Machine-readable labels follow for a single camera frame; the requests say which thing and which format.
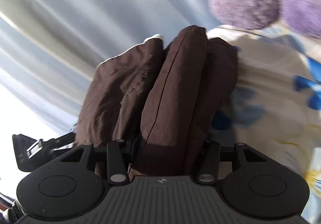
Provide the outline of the dark brown garment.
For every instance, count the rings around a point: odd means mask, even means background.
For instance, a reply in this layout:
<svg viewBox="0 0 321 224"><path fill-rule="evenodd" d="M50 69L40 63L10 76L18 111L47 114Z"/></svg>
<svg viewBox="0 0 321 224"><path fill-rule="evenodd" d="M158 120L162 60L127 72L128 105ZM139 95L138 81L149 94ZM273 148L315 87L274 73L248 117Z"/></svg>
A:
<svg viewBox="0 0 321 224"><path fill-rule="evenodd" d="M182 29L167 47L147 38L97 66L74 144L124 139L130 176L188 175L237 74L237 49L202 27Z"/></svg>

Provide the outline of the white pleated curtain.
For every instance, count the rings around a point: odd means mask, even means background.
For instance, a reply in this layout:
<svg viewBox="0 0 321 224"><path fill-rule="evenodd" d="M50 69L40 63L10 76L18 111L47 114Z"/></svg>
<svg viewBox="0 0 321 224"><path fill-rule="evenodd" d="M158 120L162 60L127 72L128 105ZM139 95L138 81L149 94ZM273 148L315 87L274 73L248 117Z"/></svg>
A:
<svg viewBox="0 0 321 224"><path fill-rule="evenodd" d="M96 66L154 34L213 28L208 0L1 0L1 138L58 136Z"/></svg>

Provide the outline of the blue floral bed sheet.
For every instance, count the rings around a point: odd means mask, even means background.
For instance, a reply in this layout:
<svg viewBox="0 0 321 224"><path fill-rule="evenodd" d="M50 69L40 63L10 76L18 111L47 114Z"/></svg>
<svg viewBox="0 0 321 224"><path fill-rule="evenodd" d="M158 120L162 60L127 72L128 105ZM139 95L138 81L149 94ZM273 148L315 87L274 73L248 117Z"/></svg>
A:
<svg viewBox="0 0 321 224"><path fill-rule="evenodd" d="M280 22L257 30L221 25L207 37L238 51L237 85L211 138L246 143L303 176L310 198L302 216L320 223L320 40Z"/></svg>

